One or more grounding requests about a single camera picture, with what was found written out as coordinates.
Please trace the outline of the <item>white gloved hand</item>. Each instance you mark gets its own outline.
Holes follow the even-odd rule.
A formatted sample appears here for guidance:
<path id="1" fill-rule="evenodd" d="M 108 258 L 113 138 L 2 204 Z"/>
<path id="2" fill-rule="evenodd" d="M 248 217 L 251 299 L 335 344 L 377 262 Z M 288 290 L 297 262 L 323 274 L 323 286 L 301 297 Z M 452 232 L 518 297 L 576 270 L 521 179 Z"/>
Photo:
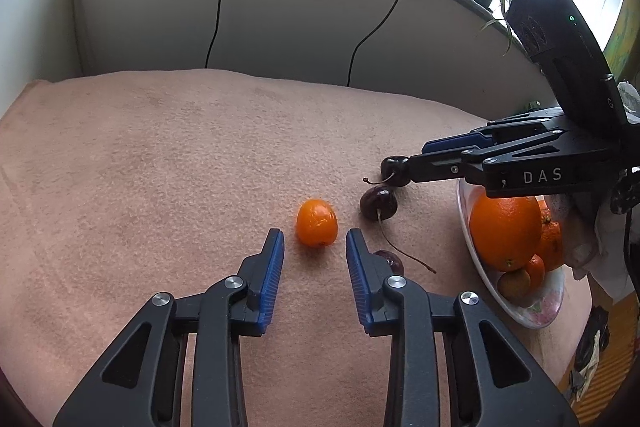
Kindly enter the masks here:
<path id="1" fill-rule="evenodd" d="M 634 286 L 624 260 L 626 218 L 611 211 L 611 195 L 547 195 L 544 202 L 561 225 L 564 263 L 574 279 L 590 277 L 618 303 Z"/>

